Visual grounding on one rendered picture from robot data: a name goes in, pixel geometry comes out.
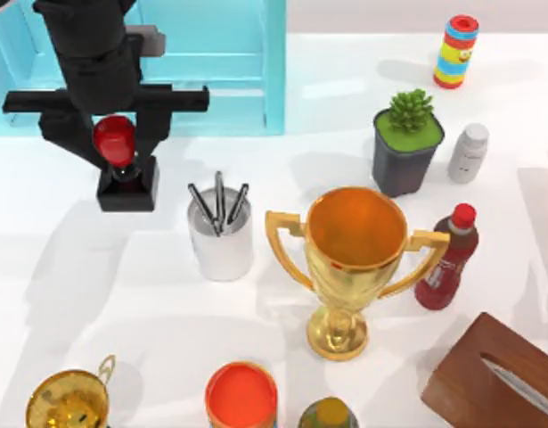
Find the white tissue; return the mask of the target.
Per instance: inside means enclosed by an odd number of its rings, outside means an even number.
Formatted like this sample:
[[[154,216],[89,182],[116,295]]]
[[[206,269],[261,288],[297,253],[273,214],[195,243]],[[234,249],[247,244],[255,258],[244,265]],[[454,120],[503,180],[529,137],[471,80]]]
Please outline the white tissue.
[[[481,355],[484,364],[507,386],[548,416],[548,398],[513,372],[503,368],[488,355]]]

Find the red bottle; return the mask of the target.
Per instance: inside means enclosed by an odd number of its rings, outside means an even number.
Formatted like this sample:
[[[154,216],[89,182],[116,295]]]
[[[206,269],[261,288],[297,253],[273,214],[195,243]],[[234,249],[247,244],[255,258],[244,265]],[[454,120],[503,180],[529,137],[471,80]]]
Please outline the red bottle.
[[[462,271],[478,246],[475,220],[476,210],[468,203],[460,203],[450,216],[435,225],[435,232],[450,235],[450,243],[438,264],[414,287],[415,298],[424,308],[441,310],[451,303]]]

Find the stack of coloured rings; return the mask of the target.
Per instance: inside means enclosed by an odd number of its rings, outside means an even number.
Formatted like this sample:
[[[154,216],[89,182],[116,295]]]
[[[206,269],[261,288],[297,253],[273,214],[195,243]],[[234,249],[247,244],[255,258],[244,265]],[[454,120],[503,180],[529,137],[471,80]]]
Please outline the stack of coloured rings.
[[[478,31],[478,21],[466,14],[455,15],[447,22],[433,74],[438,86],[456,89],[462,84]]]

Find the black pen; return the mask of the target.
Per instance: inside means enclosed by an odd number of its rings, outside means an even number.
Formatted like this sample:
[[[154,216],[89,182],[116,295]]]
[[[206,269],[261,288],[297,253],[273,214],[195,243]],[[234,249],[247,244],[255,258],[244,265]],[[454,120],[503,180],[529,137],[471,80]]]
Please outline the black pen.
[[[225,223],[225,187],[221,171],[217,171],[215,174],[215,208],[215,226],[218,233],[222,234]]]
[[[241,185],[241,188],[240,188],[239,192],[236,195],[236,198],[234,200],[234,204],[233,204],[233,206],[230,209],[230,212],[228,214],[228,217],[227,217],[227,220],[226,220],[226,224],[228,226],[230,226],[238,218],[238,216],[241,212],[241,209],[242,209],[242,205],[246,200],[246,196],[247,196],[248,191],[249,191],[249,184],[248,183],[243,183]]]
[[[193,201],[195,202],[196,206],[201,212],[202,216],[208,221],[208,223],[212,227],[215,236],[220,236],[219,227],[217,226],[217,223],[212,214],[212,211],[210,210],[205,200],[202,198],[196,185],[194,183],[189,183],[187,185],[187,188],[192,196]]]

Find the large gold trophy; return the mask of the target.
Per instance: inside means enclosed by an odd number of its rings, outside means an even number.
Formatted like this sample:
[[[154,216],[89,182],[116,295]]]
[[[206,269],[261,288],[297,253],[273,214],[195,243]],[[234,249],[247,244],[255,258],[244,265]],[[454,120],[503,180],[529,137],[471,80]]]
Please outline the large gold trophy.
[[[333,361],[364,350],[363,310],[425,277],[450,243],[447,233],[410,233],[392,200],[360,186],[320,196],[305,220],[269,210],[266,236],[285,271],[322,303],[309,318],[307,338],[312,350]]]

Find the small gold trophy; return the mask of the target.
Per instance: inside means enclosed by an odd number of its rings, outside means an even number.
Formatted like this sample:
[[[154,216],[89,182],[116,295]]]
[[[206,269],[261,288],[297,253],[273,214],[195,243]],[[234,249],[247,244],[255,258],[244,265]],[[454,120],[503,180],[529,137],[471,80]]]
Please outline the small gold trophy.
[[[109,355],[97,374],[72,369],[45,379],[30,396],[26,428],[110,428],[107,384],[115,366],[116,357]]]

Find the grey pot with green plant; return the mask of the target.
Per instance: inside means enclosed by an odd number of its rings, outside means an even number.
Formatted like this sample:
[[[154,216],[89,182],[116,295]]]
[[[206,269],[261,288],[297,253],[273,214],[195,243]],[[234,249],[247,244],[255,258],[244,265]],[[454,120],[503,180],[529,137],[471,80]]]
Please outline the grey pot with green plant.
[[[433,97],[422,89],[399,92],[373,118],[372,177],[390,198],[416,193],[445,131],[434,115]]]

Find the red trophy with black base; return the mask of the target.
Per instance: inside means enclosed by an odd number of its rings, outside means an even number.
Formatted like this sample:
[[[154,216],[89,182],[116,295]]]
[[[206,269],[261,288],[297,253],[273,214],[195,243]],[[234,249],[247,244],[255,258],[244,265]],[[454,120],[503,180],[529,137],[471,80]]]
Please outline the red trophy with black base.
[[[96,199],[104,212],[151,212],[159,183],[155,156],[140,163],[135,150],[135,125],[111,115],[94,125],[94,146],[107,161],[100,174]]]

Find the white bottle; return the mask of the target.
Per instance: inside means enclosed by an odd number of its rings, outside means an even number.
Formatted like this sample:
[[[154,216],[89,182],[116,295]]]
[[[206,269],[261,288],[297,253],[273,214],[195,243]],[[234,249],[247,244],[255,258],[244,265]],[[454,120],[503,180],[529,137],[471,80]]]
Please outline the white bottle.
[[[457,184],[467,184],[478,174],[487,154],[489,132],[480,123],[467,125],[458,137],[447,175]]]

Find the light blue rack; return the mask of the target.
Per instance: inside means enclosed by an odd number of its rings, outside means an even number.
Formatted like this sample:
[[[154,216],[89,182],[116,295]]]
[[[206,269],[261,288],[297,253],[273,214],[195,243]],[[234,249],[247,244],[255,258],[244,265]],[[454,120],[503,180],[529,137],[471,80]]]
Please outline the light blue rack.
[[[35,113],[5,114],[10,90],[64,85],[34,0],[0,9],[0,136],[36,136]],[[209,108],[176,113],[174,136],[259,136],[284,131],[285,0],[135,0],[129,25],[154,25],[166,36],[161,57],[143,58],[143,80],[193,90],[206,86]]]

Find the orange can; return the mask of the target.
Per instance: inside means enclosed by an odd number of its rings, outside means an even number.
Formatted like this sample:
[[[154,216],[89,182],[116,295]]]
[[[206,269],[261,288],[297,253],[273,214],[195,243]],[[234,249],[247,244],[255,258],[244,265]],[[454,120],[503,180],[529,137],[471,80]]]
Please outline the orange can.
[[[205,407],[210,428],[277,428],[274,378],[249,361],[228,363],[210,377]]]

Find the brown wooden tissue box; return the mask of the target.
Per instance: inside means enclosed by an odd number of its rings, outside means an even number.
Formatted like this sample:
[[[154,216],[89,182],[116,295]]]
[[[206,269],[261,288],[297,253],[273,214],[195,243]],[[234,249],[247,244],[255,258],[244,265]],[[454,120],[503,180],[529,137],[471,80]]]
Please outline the brown wooden tissue box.
[[[548,399],[548,355],[483,312],[435,368],[421,400],[453,428],[548,428],[548,415],[489,362]]]

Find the white pen holder cup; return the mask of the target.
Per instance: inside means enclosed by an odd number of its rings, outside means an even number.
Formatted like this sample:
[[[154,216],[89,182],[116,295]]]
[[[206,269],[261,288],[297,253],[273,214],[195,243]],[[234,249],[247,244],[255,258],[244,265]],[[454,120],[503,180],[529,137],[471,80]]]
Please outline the white pen holder cup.
[[[246,275],[253,262],[252,211],[248,199],[241,205],[235,221],[224,224],[217,236],[205,211],[192,198],[187,219],[192,247],[201,274],[211,281],[234,281]]]

